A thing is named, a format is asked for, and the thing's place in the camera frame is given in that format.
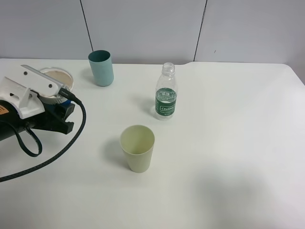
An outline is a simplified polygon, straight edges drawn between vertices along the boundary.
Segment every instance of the teal cup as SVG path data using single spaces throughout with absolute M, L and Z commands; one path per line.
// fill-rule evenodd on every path
M 108 51 L 97 50 L 88 56 L 93 77 L 97 85 L 106 87 L 113 82 L 111 55 Z

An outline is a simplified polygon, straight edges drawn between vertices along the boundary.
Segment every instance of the beige cup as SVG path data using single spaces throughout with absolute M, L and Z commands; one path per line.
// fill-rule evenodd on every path
M 151 129 L 143 125 L 132 125 L 123 131 L 120 144 L 133 172 L 142 173 L 149 168 L 154 141 Z

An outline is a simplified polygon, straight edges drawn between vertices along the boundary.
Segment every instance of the white wall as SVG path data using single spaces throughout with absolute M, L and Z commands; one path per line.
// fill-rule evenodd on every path
M 194 59 L 205 0 L 82 0 L 94 50 L 116 63 Z
M 208 0 L 196 61 L 286 63 L 305 82 L 305 0 Z
M 0 58 L 86 59 L 79 0 L 1 0 Z

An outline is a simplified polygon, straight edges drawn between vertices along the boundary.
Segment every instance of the bottle neck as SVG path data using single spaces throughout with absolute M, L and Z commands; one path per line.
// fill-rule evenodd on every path
M 175 76 L 175 65 L 173 63 L 165 63 L 162 68 L 162 75 L 167 77 Z

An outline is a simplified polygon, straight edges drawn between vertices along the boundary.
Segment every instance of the orange label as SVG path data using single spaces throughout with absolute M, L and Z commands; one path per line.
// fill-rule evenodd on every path
M 0 105 L 0 115 L 6 114 L 8 113 L 8 109 L 6 109 L 4 106 Z

